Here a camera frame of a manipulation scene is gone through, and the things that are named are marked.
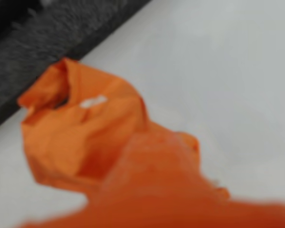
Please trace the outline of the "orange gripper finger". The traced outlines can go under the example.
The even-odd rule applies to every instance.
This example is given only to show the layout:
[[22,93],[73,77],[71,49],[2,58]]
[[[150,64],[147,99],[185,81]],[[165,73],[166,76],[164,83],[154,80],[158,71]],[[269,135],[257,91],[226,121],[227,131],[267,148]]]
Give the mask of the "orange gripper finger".
[[285,228],[285,206],[227,199],[176,134],[134,136],[89,204],[29,228]]

